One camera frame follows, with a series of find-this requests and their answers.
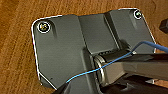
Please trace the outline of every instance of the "blue wire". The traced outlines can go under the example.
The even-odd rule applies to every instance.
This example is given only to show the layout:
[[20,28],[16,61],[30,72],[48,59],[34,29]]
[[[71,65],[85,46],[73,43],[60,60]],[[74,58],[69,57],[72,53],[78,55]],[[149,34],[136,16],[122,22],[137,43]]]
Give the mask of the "blue wire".
[[125,54],[125,55],[123,55],[123,56],[121,56],[121,57],[119,57],[119,58],[117,58],[117,59],[115,59],[115,60],[109,62],[108,64],[106,64],[106,65],[104,65],[104,66],[102,66],[102,67],[100,67],[100,68],[97,68],[97,69],[94,69],[94,70],[91,70],[91,71],[87,71],[87,72],[84,72],[84,73],[81,73],[81,74],[77,74],[77,75],[71,77],[69,80],[67,80],[66,83],[70,82],[72,79],[74,79],[74,78],[76,78],[76,77],[79,77],[79,76],[82,76],[82,75],[85,75],[85,74],[89,74],[89,73],[92,73],[92,72],[96,72],[96,71],[98,71],[98,70],[100,70],[100,69],[102,69],[102,68],[105,68],[106,66],[108,66],[108,65],[110,65],[110,64],[112,64],[112,63],[114,63],[114,62],[116,62],[116,61],[118,61],[118,60],[120,60],[120,59],[123,59],[124,57],[130,55],[138,46],[140,46],[140,45],[143,44],[143,43],[144,43],[144,44],[147,44],[147,45],[149,45],[149,46],[152,46],[152,47],[154,47],[154,48],[156,48],[156,49],[159,49],[159,50],[161,50],[161,51],[164,51],[164,52],[168,53],[168,48],[167,48],[167,47],[164,47],[164,46],[161,46],[161,45],[158,45],[158,44],[154,44],[153,42],[149,42],[149,41],[142,41],[142,42],[139,42],[139,43],[138,43],[130,52],[128,52],[127,54]]

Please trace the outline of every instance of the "screw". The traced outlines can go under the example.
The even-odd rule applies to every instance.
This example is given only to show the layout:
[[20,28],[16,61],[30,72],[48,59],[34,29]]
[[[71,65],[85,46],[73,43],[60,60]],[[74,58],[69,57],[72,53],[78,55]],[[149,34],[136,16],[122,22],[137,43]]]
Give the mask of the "screw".
[[37,28],[41,33],[47,33],[50,30],[50,24],[48,22],[40,22]]
[[134,17],[135,17],[136,19],[141,19],[142,13],[141,13],[139,10],[135,10],[135,11],[134,11]]

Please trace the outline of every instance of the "mounting hole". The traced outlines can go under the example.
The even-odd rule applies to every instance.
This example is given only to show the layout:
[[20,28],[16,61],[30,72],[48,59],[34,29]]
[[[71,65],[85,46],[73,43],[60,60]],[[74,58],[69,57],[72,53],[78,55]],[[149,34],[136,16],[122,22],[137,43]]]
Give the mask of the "mounting hole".
[[40,33],[47,33],[50,30],[50,24],[48,22],[42,21],[37,25],[38,31]]
[[134,17],[135,17],[135,19],[139,20],[142,17],[142,13],[139,10],[135,10],[134,11]]

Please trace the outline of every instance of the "wooden surface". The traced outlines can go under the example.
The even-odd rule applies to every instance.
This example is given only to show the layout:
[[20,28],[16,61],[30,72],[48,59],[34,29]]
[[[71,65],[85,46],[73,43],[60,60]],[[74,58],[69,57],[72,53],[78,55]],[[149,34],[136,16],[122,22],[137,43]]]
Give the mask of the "wooden surface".
[[[160,21],[168,18],[168,0],[0,0],[0,94],[50,94],[39,84],[31,25],[55,15],[89,15],[118,8],[139,8],[158,44],[168,47]],[[168,86],[166,82],[157,84]]]

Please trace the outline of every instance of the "screw head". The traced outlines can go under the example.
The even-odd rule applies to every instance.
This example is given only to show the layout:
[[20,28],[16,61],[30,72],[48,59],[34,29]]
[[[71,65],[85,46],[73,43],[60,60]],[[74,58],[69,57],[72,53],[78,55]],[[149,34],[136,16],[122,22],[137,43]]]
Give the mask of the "screw head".
[[135,17],[136,19],[141,19],[142,13],[141,13],[139,10],[135,10],[135,11],[134,11],[134,17]]
[[50,24],[43,21],[38,24],[37,28],[41,33],[47,33],[50,30]]

